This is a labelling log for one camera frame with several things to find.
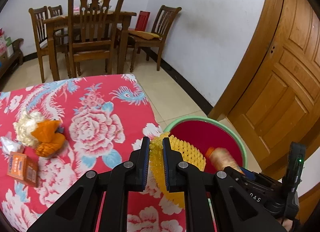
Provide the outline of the near wooden dining chair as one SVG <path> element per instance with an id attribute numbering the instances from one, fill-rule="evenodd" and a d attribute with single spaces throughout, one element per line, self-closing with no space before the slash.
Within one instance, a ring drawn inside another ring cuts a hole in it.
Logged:
<path id="1" fill-rule="evenodd" d="M 72 77 L 82 61 L 103 60 L 112 74 L 117 24 L 124 0 L 68 0 L 68 44 Z"/>

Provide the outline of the pile of gift boxes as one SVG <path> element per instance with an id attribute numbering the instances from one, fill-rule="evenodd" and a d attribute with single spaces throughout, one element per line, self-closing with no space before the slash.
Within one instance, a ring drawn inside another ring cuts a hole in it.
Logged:
<path id="1" fill-rule="evenodd" d="M 3 28 L 0 29 L 0 54 L 1 56 L 7 55 L 11 57 L 13 55 L 12 40 L 10 37 L 6 36 Z"/>

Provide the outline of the yellow seat cushion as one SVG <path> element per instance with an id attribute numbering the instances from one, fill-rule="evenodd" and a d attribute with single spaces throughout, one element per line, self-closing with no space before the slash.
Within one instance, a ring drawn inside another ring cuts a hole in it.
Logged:
<path id="1" fill-rule="evenodd" d="M 152 39 L 161 39 L 161 36 L 159 36 L 158 34 L 155 33 L 151 33 L 151 32 L 145 32 L 145 31 L 129 31 L 129 34 L 131 34 L 132 36 L 136 36 L 145 40 L 152 40 Z"/>

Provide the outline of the red gift box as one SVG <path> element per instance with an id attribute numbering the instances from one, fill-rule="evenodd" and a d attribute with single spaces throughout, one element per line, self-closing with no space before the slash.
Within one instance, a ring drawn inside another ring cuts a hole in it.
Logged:
<path id="1" fill-rule="evenodd" d="M 136 22 L 135 31 L 145 31 L 146 30 L 149 16 L 150 16 L 150 12 L 140 11 L 137 22 Z"/>

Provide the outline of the orange small carton box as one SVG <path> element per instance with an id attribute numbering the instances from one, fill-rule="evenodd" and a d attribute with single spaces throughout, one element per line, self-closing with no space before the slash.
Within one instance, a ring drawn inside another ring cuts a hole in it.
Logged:
<path id="1" fill-rule="evenodd" d="M 9 162 L 7 175 L 14 180 L 27 185 L 37 186 L 38 164 L 29 156 L 23 153 L 11 152 L 9 154 Z"/>

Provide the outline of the wooden door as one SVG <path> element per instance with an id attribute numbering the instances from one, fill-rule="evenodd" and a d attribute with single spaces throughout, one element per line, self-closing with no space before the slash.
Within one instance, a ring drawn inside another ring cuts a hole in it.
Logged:
<path id="1" fill-rule="evenodd" d="M 284 0 L 271 46 L 228 119 L 274 179 L 292 142 L 307 156 L 319 147 L 319 19 L 307 0 Z"/>

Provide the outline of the wooden door frame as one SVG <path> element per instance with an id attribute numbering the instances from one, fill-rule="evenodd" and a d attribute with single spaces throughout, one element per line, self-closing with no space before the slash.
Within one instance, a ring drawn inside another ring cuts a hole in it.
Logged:
<path id="1" fill-rule="evenodd" d="M 263 9 L 249 43 L 249 46 L 225 91 L 208 114 L 208 117 L 220 121 L 228 116 L 267 54 L 276 32 L 284 0 L 265 0 Z"/>

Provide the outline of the red bucket green rim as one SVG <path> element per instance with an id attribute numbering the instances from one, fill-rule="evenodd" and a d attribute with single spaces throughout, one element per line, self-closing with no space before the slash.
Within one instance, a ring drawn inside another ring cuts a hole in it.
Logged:
<path id="1" fill-rule="evenodd" d="M 196 147 L 203 155 L 210 148 L 224 148 L 239 167 L 247 168 L 247 153 L 240 138 L 225 125 L 202 116 L 184 116 L 174 120 L 164 130 Z"/>

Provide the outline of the orange thread spool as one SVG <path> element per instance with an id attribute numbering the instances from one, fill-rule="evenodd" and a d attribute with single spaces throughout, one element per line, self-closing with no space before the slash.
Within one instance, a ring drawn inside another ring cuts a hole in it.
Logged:
<path id="1" fill-rule="evenodd" d="M 210 147 L 206 152 L 206 157 L 210 160 L 217 171 L 223 171 L 225 167 L 231 167 L 244 174 L 240 166 L 225 148 Z"/>

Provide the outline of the far wooden dining chair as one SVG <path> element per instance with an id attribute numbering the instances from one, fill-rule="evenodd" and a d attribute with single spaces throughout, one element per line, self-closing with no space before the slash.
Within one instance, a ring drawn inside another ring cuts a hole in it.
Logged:
<path id="1" fill-rule="evenodd" d="M 48 6 L 48 10 L 49 10 L 49 13 L 50 13 L 50 17 L 57 17 L 57 16 L 60 16 L 60 15 L 63 15 L 63 11 L 62 11 L 62 6 L 61 5 L 58 5 L 58 6 Z M 64 29 L 60 29 L 60 30 L 57 30 L 55 31 L 55 34 L 57 36 L 63 36 L 65 33 Z"/>

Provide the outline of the left wooden dining chair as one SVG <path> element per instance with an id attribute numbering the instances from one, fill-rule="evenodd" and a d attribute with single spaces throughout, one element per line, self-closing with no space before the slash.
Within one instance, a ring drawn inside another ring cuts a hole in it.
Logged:
<path id="1" fill-rule="evenodd" d="M 47 6 L 41 8 L 29 8 L 29 14 L 31 16 L 31 22 L 33 26 L 35 46 L 37 50 L 37 58 L 39 62 L 40 75 L 42 83 L 45 82 L 44 78 L 44 68 L 43 68 L 43 56 L 48 55 L 48 45 L 47 45 L 47 30 L 44 24 L 44 20 L 50 17 L 50 13 Z M 63 36 L 55 35 L 55 47 L 57 52 L 61 52 L 65 55 L 65 62 L 67 67 L 68 76 L 71 77 L 71 70 L 68 58 L 68 44 L 65 43 L 65 38 L 67 34 L 64 33 Z"/>

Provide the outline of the right wooden chair by wall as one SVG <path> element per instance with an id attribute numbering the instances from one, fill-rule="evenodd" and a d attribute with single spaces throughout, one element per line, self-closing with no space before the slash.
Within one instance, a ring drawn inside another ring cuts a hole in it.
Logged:
<path id="1" fill-rule="evenodd" d="M 175 18 L 181 10 L 181 7 L 169 7 L 162 5 L 156 15 L 150 32 L 137 30 L 130 31 L 128 35 L 127 47 L 133 49 L 130 64 L 131 73 L 134 70 L 136 55 L 140 53 L 140 50 L 145 51 L 146 60 L 148 61 L 150 58 L 149 50 L 152 47 L 158 48 L 157 71 L 159 71 L 167 36 Z"/>

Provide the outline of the wooden dining chair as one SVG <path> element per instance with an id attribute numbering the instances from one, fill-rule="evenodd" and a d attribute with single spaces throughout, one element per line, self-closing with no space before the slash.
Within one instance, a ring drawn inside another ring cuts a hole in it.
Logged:
<path id="1" fill-rule="evenodd" d="M 41 8 L 29 8 L 29 14 L 31 16 L 31 22 L 33 26 L 35 46 L 37 50 L 37 58 L 39 62 L 40 75 L 42 83 L 45 82 L 44 78 L 44 68 L 43 68 L 43 56 L 48 55 L 48 45 L 47 45 L 47 30 L 44 24 L 44 20 L 50 17 L 50 13 L 47 6 Z M 68 58 L 68 44 L 65 43 L 65 38 L 67 34 L 64 33 L 63 36 L 55 35 L 55 47 L 57 52 L 61 52 L 65 55 L 65 62 L 67 67 L 68 76 L 71 77 L 71 70 Z"/>
<path id="2" fill-rule="evenodd" d="M 50 17 L 57 17 L 57 16 L 60 16 L 60 15 L 63 15 L 63 11 L 62 11 L 62 6 L 61 5 L 58 5 L 58 6 L 48 6 L 48 10 L 49 10 L 49 13 L 50 13 Z M 55 34 L 57 36 L 63 36 L 65 33 L 64 29 L 60 29 L 60 30 L 57 30 L 55 31 Z"/>
<path id="3" fill-rule="evenodd" d="M 103 60 L 112 74 L 117 24 L 124 0 L 68 0 L 68 44 L 72 77 L 82 61 Z"/>

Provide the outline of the white paper ball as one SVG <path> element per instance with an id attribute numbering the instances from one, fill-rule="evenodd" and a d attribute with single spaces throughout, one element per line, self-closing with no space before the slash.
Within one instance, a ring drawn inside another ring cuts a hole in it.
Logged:
<path id="1" fill-rule="evenodd" d="M 13 123 L 16 139 L 26 147 L 36 148 L 40 142 L 31 133 L 36 130 L 38 123 L 44 120 L 41 112 L 22 111 L 19 120 Z"/>

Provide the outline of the orange mesh bag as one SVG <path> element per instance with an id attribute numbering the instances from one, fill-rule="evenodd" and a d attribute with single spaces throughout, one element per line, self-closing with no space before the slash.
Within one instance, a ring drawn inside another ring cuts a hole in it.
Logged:
<path id="1" fill-rule="evenodd" d="M 65 136 L 57 131 L 59 127 L 59 120 L 44 120 L 37 123 L 36 129 L 31 132 L 40 143 L 35 148 L 36 155 L 48 158 L 62 148 Z"/>

